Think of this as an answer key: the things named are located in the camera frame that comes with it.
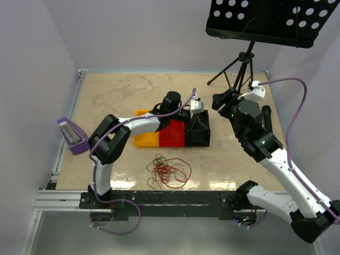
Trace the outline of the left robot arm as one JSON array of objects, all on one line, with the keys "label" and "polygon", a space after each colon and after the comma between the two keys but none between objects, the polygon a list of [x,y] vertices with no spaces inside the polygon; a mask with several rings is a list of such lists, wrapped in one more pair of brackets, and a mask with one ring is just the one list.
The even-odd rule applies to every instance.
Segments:
[{"label": "left robot arm", "polygon": [[203,101],[197,95],[196,89],[193,89],[191,96],[184,103],[178,92],[170,91],[161,103],[143,115],[130,118],[107,115],[88,140],[89,158],[93,162],[91,202],[97,208],[109,205],[108,192],[111,191],[113,163],[120,157],[130,138],[161,131],[169,126],[171,120],[188,122],[203,113],[204,109]]}]

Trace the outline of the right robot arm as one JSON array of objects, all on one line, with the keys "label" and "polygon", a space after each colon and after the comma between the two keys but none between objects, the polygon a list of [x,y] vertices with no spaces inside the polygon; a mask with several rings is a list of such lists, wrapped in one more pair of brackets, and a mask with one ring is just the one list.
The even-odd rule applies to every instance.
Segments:
[{"label": "right robot arm", "polygon": [[285,199],[254,181],[237,189],[237,204],[244,209],[252,205],[270,211],[288,222],[295,234],[313,243],[339,219],[339,200],[323,194],[291,161],[288,152],[271,130],[258,101],[230,88],[214,94],[212,108],[228,119],[243,150],[267,169],[290,195]]}]

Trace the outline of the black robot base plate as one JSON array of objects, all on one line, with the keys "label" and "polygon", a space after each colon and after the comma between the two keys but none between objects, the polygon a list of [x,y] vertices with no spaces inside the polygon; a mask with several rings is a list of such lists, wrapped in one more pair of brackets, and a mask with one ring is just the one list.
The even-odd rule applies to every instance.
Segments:
[{"label": "black robot base plate", "polygon": [[138,191],[111,190],[99,202],[92,191],[82,192],[80,209],[89,209],[95,220],[127,221],[137,217],[209,217],[233,220],[241,210],[254,208],[235,191]]}]

